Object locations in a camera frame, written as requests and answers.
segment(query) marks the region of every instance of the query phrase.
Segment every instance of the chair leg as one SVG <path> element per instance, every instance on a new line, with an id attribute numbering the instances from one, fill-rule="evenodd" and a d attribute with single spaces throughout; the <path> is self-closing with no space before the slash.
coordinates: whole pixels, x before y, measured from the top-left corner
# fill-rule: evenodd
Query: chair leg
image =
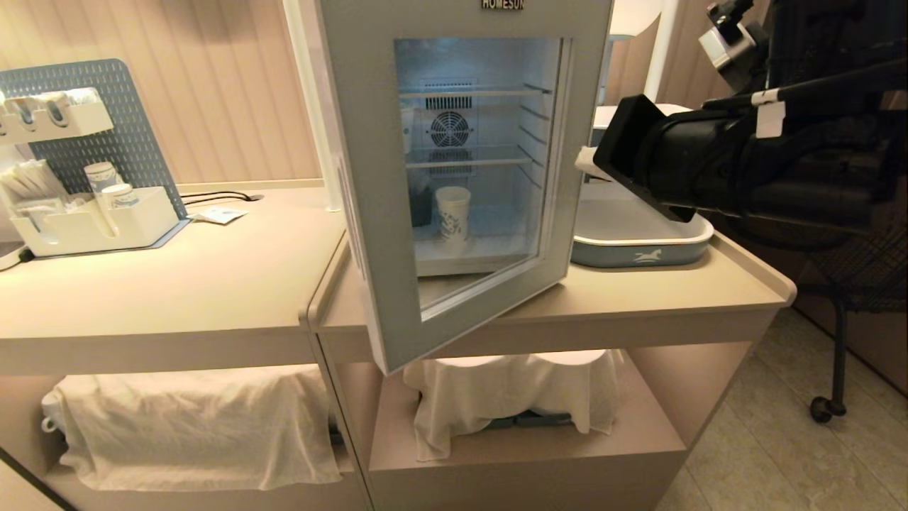
<path id="1" fill-rule="evenodd" d="M 835 307 L 835 359 L 833 362 L 833 398 L 817 396 L 810 403 L 810 416 L 814 421 L 823 424 L 833 416 L 843 416 L 847 409 L 844 404 L 845 394 L 845 349 L 848 330 L 848 311 L 844 300 L 833 290 L 816 293 L 829 298 Z"/>

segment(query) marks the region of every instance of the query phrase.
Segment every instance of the white pole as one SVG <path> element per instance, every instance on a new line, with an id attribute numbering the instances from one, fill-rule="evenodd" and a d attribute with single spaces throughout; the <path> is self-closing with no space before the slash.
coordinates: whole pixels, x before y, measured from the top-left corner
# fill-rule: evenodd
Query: white pole
<path id="1" fill-rule="evenodd" d="M 666 69 L 668 47 L 672 43 L 672 31 L 675 28 L 675 18 L 678 12 L 677 0 L 665 0 L 662 7 L 662 17 L 659 18 L 659 28 L 656 32 L 656 43 L 653 45 L 653 56 L 649 60 L 649 71 L 646 73 L 646 84 L 643 94 L 653 103 L 659 94 L 659 85 L 662 83 L 662 73 Z"/>
<path id="2" fill-rule="evenodd" d="M 331 158 L 331 148 L 328 145 L 328 134 L 322 121 L 324 112 L 319 101 L 318 88 L 315 83 L 315 71 L 306 44 L 305 28 L 302 24 L 302 11 L 299 0 L 283 0 L 284 14 L 287 17 L 287 27 L 290 29 L 290 42 L 293 46 L 293 56 L 296 59 L 296 68 L 300 73 L 302 96 L 306 101 L 309 112 L 309 125 L 312 137 L 315 138 L 315 152 L 319 159 L 321 179 L 324 181 L 328 192 L 328 210 L 340 211 L 342 206 L 341 181 L 337 168 Z"/>

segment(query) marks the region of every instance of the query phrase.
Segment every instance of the chair wheel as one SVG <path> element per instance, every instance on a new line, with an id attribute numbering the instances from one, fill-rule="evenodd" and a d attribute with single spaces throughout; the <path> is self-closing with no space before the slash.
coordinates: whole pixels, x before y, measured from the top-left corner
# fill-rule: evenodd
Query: chair wheel
<path id="1" fill-rule="evenodd" d="M 810 416 L 819 424 L 826 424 L 833 419 L 833 414 L 829 413 L 829 410 L 826 409 L 828 403 L 829 399 L 826 399 L 825 397 L 815 397 L 814 400 L 810 402 Z"/>

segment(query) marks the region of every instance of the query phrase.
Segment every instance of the countertop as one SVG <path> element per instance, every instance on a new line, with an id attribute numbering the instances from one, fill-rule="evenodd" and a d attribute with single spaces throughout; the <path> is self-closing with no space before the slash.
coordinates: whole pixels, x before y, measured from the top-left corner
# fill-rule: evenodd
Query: countertop
<path id="1" fill-rule="evenodd" d="M 337 284 L 317 315 L 317 332 L 365 328 L 360 278 L 338 265 Z M 570 265 L 549 290 L 493 320 L 492 325 L 715 311 L 778 309 L 795 299 L 795 284 L 740 245 L 716 233 L 692 265 L 599 269 Z"/>
<path id="2" fill-rule="evenodd" d="M 343 235 L 343 214 L 325 209 L 320 187 L 246 192 L 265 197 L 189 210 L 223 204 L 248 215 L 191 223 L 158 249 L 0 273 L 0 374 L 179 370 L 206 357 L 204 366 L 262 365 L 281 362 L 295 344 L 308 351 L 305 312 Z M 244 354 L 250 339 L 257 353 Z M 76 358 L 69 366 L 67 356 Z"/>

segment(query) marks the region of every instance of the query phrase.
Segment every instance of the fridge vent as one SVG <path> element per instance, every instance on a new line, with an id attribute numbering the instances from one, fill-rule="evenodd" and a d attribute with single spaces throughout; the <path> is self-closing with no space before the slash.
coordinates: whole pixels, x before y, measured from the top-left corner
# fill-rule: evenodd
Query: fridge vent
<path id="1" fill-rule="evenodd" d="M 454 179 L 458 177 L 472 177 L 475 167 L 469 165 L 440 166 L 429 170 L 432 179 Z"/>
<path id="2" fill-rule="evenodd" d="M 426 92 L 457 92 L 458 89 L 471 89 L 476 85 L 475 78 L 445 78 L 420 80 L 419 84 Z M 453 110 L 473 107 L 473 98 L 468 95 L 451 95 L 446 97 L 427 97 L 427 110 Z"/>
<path id="3" fill-rule="evenodd" d="M 450 97 L 427 97 L 426 110 L 450 110 L 451 108 L 472 108 L 473 98 L 468 95 Z"/>
<path id="4" fill-rule="evenodd" d="M 468 162 L 473 159 L 473 154 L 469 149 L 445 149 L 432 151 L 429 154 L 430 163 L 442 162 Z M 437 166 L 429 170 L 429 175 L 433 179 L 451 179 L 455 177 L 471 177 L 474 175 L 472 165 L 452 165 Z"/>
<path id="5" fill-rule="evenodd" d="M 443 112 L 432 121 L 429 133 L 438 147 L 460 147 L 469 138 L 469 124 L 457 112 Z"/>

